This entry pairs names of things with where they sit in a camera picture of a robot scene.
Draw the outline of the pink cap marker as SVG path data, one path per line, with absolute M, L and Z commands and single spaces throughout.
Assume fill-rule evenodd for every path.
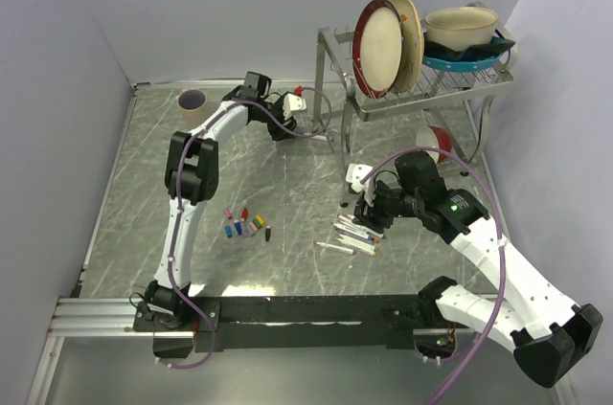
M 314 241 L 314 245 L 323 250 L 338 252 L 349 256 L 354 256 L 357 254 L 357 252 L 351 247 L 339 246 L 322 241 Z

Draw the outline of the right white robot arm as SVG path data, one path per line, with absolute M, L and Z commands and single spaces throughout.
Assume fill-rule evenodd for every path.
M 507 349 L 522 372 L 552 388 L 594 347 L 603 316 L 551 284 L 511 244 L 500 221 L 464 189 L 451 190 L 422 147 L 390 158 L 398 186 L 377 180 L 378 168 L 349 165 L 346 180 L 359 193 L 355 220 L 379 233 L 395 219 L 414 217 L 472 262 L 498 291 L 494 301 L 448 278 L 424 287 L 420 318 L 467 326 Z

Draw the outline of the grey marker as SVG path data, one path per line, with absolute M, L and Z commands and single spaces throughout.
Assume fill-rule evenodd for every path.
M 342 241 L 343 243 L 347 243 L 350 244 L 351 246 L 354 246 L 356 248 L 360 248 L 360 249 L 364 249 L 364 250 L 375 250 L 376 247 L 370 243 L 370 242 L 365 242 L 350 236 L 346 236 L 346 235 L 339 235 L 338 239 L 340 241 Z

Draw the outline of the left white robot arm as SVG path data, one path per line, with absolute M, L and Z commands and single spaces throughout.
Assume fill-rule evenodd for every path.
M 206 121 L 171 136 L 164 177 L 169 225 L 160 264 L 145 291 L 145 301 L 168 329 L 183 327 L 191 316 L 187 299 L 193 247 L 204 208 L 218 187 L 219 147 L 251 122 L 267 124 L 274 137 L 290 136 L 295 128 L 282 99 L 265 100 L 271 84 L 265 75 L 247 73 Z

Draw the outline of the yellow cap marker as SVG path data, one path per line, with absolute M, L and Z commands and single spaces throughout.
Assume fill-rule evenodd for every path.
M 375 247 L 366 247 L 366 246 L 355 245 L 355 244 L 348 244 L 348 247 L 360 253 L 369 255 L 371 257 L 375 257 L 377 255 L 377 250 L 375 249 Z

